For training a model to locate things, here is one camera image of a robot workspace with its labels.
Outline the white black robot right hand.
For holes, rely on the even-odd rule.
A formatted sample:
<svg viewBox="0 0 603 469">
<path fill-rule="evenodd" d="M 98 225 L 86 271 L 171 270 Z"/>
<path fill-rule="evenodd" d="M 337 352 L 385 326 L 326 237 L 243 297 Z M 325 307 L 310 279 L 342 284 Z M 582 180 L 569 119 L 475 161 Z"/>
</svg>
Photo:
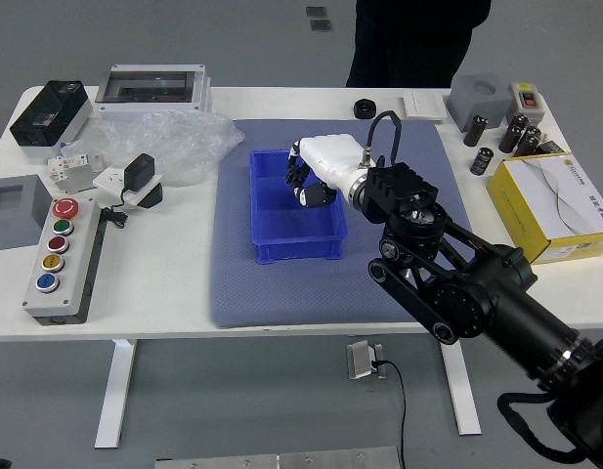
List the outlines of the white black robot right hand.
<svg viewBox="0 0 603 469">
<path fill-rule="evenodd" d="M 329 205 L 341 192 L 361 211 L 367 171 L 373 166 L 370 150 L 349 134 L 303 138 L 290 149 L 285 179 L 302 206 Z"/>
</svg>

